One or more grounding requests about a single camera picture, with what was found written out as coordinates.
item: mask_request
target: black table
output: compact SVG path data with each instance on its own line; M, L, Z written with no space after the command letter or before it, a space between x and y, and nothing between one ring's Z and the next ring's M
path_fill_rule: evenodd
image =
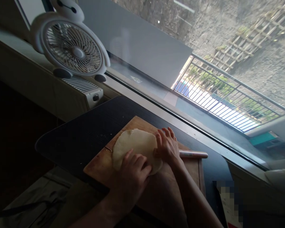
M84 182L102 192L108 189L83 172L84 167L134 117L139 116L157 128L171 127L177 140L192 150L207 152L203 159L206 198L222 224L226 226L224 212L213 181L232 181L226 160L206 145L172 126L127 97L115 97L89 112L43 135L36 143L37 152L56 163ZM135 207L144 219L161 222Z

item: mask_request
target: balcony railing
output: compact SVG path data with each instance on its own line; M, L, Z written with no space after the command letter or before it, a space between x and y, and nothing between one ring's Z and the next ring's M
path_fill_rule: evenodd
M285 108L192 54L172 89L226 123L247 132L285 115Z

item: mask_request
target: glass window pane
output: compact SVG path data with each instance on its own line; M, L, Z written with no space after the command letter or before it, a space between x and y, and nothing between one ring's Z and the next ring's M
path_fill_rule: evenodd
M90 2L100 22L85 23L131 86L257 163L285 168L285 1Z

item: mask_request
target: white fan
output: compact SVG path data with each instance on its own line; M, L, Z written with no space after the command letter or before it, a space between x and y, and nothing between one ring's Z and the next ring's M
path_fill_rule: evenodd
M110 66L107 51L83 23L84 14L72 0L51 0L57 12L37 16L31 25L31 44L55 66L60 78L94 76L99 82Z

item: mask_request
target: wooden board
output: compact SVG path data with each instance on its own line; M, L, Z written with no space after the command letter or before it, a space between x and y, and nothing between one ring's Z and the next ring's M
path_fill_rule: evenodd
M125 130L138 128L146 132L154 133L157 128L135 116L84 168L84 172L90 177L101 182L108 188L114 182L117 172L113 169L112 149ZM179 143L179 149L190 150ZM205 184L201 159L183 158L185 166L195 183L205 195ZM186 214L181 200L173 172L168 164L163 163L162 169L150 177L137 206L163 221L170 227L187 227Z

